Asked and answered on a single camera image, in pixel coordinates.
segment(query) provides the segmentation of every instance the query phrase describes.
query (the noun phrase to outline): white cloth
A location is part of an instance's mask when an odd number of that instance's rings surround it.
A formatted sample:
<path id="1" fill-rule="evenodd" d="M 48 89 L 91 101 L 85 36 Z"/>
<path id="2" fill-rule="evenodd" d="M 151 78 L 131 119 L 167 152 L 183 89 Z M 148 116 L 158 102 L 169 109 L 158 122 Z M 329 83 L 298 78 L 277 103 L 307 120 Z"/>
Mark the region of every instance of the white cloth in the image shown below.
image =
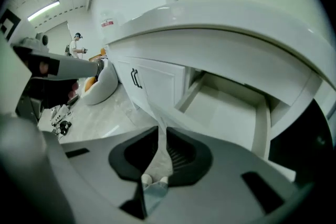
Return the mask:
<path id="1" fill-rule="evenodd" d="M 73 51 L 73 50 L 76 50 L 76 49 L 77 49 L 77 43 L 76 43 L 75 40 L 72 40 L 70 42 L 70 46 L 69 46 L 70 53 L 71 53 L 72 57 L 79 58 L 77 52 Z"/>

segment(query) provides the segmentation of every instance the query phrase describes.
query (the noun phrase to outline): cabinet handle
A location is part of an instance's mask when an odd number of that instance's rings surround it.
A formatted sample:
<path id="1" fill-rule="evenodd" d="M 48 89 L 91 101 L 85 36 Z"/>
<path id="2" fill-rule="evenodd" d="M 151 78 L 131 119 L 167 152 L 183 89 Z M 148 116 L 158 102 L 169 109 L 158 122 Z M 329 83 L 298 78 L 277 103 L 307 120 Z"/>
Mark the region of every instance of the cabinet handle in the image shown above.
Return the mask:
<path id="1" fill-rule="evenodd" d="M 136 82 L 136 86 L 138 86 L 139 88 L 141 88 L 142 89 L 142 87 L 138 84 L 138 81 L 136 80 L 136 74 L 138 74 L 138 71 L 137 70 L 135 70 L 135 73 L 134 73 L 134 79 L 135 79 L 135 82 Z"/>
<path id="2" fill-rule="evenodd" d="M 132 68 L 131 77 L 132 77 L 132 80 L 133 80 L 134 85 L 135 85 L 135 86 L 138 86 L 137 84 L 135 84 L 135 81 L 134 81 L 134 79 L 133 79 L 133 72 L 135 72 L 134 68 Z"/>

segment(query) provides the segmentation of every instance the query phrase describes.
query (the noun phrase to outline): white chair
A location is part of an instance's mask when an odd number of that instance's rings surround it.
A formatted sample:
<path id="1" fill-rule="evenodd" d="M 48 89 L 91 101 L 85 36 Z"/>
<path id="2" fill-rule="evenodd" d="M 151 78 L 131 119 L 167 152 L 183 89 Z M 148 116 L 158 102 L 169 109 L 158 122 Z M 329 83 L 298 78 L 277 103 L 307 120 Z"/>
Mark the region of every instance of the white chair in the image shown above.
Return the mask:
<path id="1" fill-rule="evenodd" d="M 85 80 L 80 97 L 87 105 L 98 104 L 106 100 L 118 86 L 118 76 L 113 64 L 108 59 L 103 59 L 103 62 L 104 68 L 98 76 L 98 81 L 87 91 L 85 91 L 85 85 L 90 78 Z"/>

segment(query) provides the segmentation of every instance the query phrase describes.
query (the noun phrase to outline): floor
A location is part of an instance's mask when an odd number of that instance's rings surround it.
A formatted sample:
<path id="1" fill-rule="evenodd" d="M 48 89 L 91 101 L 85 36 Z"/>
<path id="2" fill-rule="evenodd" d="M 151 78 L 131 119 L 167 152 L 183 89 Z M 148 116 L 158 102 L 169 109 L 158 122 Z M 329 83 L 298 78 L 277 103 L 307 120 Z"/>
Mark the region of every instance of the floor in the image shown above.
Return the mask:
<path id="1" fill-rule="evenodd" d="M 78 92 L 81 92 L 83 81 L 79 81 L 79 85 Z M 141 108 L 135 110 L 122 84 L 119 84 L 113 95 L 105 101 L 96 105 L 86 105 L 79 99 L 71 111 L 72 114 L 64 120 L 70 121 L 72 126 L 67 135 L 60 135 L 60 143 L 122 135 L 125 132 L 158 125 L 157 121 Z M 52 131 L 50 118 L 51 110 L 44 110 L 38 127 L 43 131 Z M 162 131 L 159 132 L 158 151 L 145 173 L 151 175 L 153 181 L 172 174 L 172 163 L 166 151 L 166 137 Z"/>

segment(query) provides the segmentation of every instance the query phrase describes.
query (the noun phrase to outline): red sign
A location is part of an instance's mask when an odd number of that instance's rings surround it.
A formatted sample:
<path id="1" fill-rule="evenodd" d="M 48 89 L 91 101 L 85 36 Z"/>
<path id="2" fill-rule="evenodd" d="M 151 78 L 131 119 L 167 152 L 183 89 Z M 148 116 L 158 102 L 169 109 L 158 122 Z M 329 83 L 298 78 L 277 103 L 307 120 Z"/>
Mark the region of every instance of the red sign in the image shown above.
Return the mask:
<path id="1" fill-rule="evenodd" d="M 113 21 L 109 21 L 109 22 L 101 24 L 102 27 L 105 27 L 105 26 L 108 26 L 108 25 L 113 25 Z"/>

